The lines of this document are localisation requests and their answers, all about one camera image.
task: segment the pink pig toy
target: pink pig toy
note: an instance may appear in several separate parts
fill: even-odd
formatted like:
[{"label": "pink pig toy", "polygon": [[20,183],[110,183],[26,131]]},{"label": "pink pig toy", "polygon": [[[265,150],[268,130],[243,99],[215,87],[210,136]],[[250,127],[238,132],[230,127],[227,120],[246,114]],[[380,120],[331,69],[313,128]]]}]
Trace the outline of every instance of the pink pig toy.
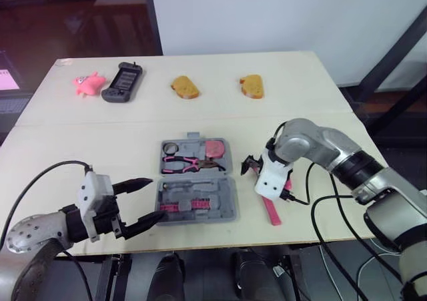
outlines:
[{"label": "pink pig toy", "polygon": [[90,76],[76,78],[73,83],[77,87],[75,90],[77,95],[80,93],[83,93],[83,95],[97,95],[105,81],[104,76],[98,76],[98,72],[93,72]]}]

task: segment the toy bread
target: toy bread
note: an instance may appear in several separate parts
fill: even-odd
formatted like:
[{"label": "toy bread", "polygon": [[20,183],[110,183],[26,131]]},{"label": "toy bread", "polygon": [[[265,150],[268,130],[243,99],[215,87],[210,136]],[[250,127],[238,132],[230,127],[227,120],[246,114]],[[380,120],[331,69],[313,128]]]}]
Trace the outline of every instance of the toy bread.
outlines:
[{"label": "toy bread", "polygon": [[171,87],[183,99],[193,99],[199,96],[199,90],[186,76],[177,77]]},{"label": "toy bread", "polygon": [[242,93],[252,99],[261,99],[264,96],[262,79],[258,74],[248,75],[240,79]]}]

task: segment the open tool case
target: open tool case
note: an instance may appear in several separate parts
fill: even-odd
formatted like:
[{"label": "open tool case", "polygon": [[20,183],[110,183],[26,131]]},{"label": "open tool case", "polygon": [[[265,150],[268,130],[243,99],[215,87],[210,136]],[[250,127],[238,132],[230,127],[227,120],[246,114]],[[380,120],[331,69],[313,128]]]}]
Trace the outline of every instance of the open tool case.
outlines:
[{"label": "open tool case", "polygon": [[[191,162],[175,161],[182,158],[193,162],[194,159],[208,161],[207,164],[213,162],[213,167],[197,170]],[[187,139],[163,141],[160,173],[164,178],[157,185],[155,209],[167,211],[167,217],[158,225],[234,220],[237,216],[236,185],[228,176],[231,170],[232,155],[225,139],[206,139],[198,132],[189,132]]]}]

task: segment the white table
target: white table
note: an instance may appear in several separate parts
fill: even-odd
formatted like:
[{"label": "white table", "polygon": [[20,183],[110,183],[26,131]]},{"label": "white table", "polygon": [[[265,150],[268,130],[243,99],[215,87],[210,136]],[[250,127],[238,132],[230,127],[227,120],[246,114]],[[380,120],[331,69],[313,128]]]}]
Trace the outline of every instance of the white table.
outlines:
[{"label": "white table", "polygon": [[[61,160],[81,159],[93,164],[97,173],[109,174],[113,182],[139,176],[155,179],[153,184],[136,193],[119,196],[122,219],[133,223],[153,210],[156,181],[161,177],[158,172],[161,141],[185,138],[187,131],[199,131],[206,137],[224,137],[230,143],[232,177],[238,190],[236,221],[154,226],[127,241],[116,240],[113,234],[102,235],[100,241],[80,242],[71,251],[112,254],[315,242],[310,207],[277,202],[283,224],[276,227],[270,224],[261,197],[253,190],[255,176],[251,173],[240,176],[240,162],[248,154],[259,155],[279,123],[306,117],[319,125],[342,130],[385,163],[364,126],[312,53],[136,57],[135,61],[147,74],[131,103],[110,104],[101,98],[83,99],[74,95],[70,83],[74,77],[98,69],[112,79],[120,61],[133,59],[74,59],[71,65],[54,66],[48,73],[0,148],[1,220],[35,174]],[[198,99],[180,99],[169,88],[172,79],[183,73],[200,88]],[[252,100],[240,93],[238,78],[248,73],[263,76],[265,99]],[[292,176],[294,193],[303,199],[308,165],[305,159],[296,162]],[[51,172],[36,183],[21,202],[14,222],[30,214],[52,212],[75,203],[82,179],[83,172],[77,167],[61,167]],[[312,171],[310,185],[312,201],[332,193],[329,177],[319,167]],[[342,194],[349,192],[341,184],[339,190]],[[362,218],[365,207],[353,200],[343,200],[343,204],[356,231],[362,237],[372,236]],[[336,202],[322,202],[317,215],[325,239],[352,237]]]}]

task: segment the pink-handled pliers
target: pink-handled pliers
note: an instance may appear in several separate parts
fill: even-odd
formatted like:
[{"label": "pink-handled pliers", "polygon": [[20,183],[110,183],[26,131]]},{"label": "pink-handled pliers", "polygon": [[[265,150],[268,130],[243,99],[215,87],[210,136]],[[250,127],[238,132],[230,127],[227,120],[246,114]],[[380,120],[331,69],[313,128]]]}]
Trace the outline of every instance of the pink-handled pliers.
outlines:
[{"label": "pink-handled pliers", "polygon": [[210,168],[219,168],[221,170],[225,170],[222,166],[220,166],[215,161],[211,160],[199,160],[198,158],[193,157],[185,157],[185,156],[165,156],[163,158],[163,162],[185,162],[190,163],[189,166],[180,169],[180,170],[169,170],[162,169],[162,173],[164,174],[181,174],[186,172],[198,172],[200,169],[210,169]]}]

